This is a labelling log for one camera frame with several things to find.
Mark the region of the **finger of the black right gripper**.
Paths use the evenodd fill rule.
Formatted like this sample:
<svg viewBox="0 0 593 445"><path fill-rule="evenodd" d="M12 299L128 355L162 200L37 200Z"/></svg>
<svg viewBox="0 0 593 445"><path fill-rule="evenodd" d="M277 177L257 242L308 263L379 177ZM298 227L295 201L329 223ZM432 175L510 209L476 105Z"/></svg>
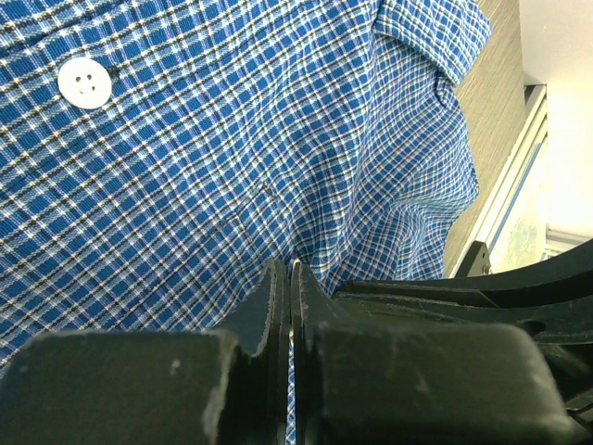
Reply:
<svg viewBox="0 0 593 445"><path fill-rule="evenodd" d="M549 260L475 277L348 282L334 299L386 312L403 307L441 319L526 326L536 341L592 342L592 242Z"/></svg>

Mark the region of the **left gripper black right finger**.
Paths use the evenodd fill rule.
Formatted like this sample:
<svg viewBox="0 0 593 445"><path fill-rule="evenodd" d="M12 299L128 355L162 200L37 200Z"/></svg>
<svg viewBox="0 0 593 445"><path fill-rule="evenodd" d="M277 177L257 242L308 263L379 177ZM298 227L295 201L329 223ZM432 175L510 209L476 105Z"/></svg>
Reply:
<svg viewBox="0 0 593 445"><path fill-rule="evenodd" d="M526 326L373 311L291 280L300 444L579 444L588 344Z"/></svg>

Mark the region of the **blue plaid shirt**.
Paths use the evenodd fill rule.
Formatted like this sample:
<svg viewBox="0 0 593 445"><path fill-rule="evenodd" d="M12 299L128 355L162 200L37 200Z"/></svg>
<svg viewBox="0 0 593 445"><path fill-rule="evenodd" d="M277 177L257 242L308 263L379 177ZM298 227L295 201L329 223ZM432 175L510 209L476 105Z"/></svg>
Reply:
<svg viewBox="0 0 593 445"><path fill-rule="evenodd" d="M5 1L1 369L34 337L201 330L270 260L431 280L478 194L474 1ZM88 57L101 108L57 74Z"/></svg>

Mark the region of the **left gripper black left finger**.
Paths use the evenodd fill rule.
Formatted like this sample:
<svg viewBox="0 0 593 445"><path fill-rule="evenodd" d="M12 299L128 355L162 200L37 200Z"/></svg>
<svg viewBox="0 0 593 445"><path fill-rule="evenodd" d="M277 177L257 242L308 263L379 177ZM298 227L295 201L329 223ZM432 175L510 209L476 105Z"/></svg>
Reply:
<svg viewBox="0 0 593 445"><path fill-rule="evenodd" d="M282 444L290 304L279 261L201 332L43 334L1 381L5 444Z"/></svg>

